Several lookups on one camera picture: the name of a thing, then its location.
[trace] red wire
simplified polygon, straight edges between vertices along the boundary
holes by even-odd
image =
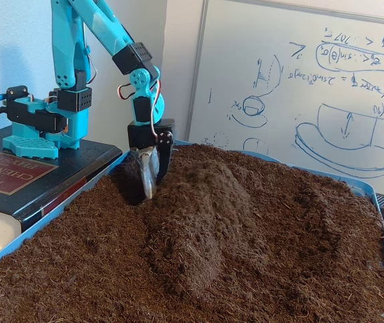
[[[125,84],[125,85],[120,85],[119,88],[117,88],[117,93],[118,93],[120,99],[122,99],[122,100],[127,100],[127,99],[129,99],[131,96],[133,96],[133,95],[135,94],[135,92],[132,92],[131,94],[129,94],[129,95],[127,96],[127,98],[125,98],[125,97],[122,95],[122,87],[130,86],[130,85],[131,85],[131,84],[128,83],[128,84]]]

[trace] book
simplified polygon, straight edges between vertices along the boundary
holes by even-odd
[[[58,159],[21,158],[2,148],[10,134],[11,127],[0,129],[0,249],[123,154],[114,145],[81,140],[77,150],[60,150]]]

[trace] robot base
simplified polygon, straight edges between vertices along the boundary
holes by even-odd
[[[38,157],[57,159],[59,149],[52,141],[39,137],[34,127],[13,122],[12,136],[3,138],[3,148],[18,157]]]

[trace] whiteboard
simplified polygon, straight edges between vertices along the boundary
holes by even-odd
[[[384,194],[384,20],[207,0],[188,140]]]

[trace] black bracket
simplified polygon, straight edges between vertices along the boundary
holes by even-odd
[[[155,138],[149,124],[141,125],[131,122],[127,127],[129,137],[129,147],[139,150],[156,146],[159,152],[159,173],[157,183],[161,182],[170,167],[172,148],[174,147],[174,120],[162,119],[154,125],[154,130],[158,135]]]

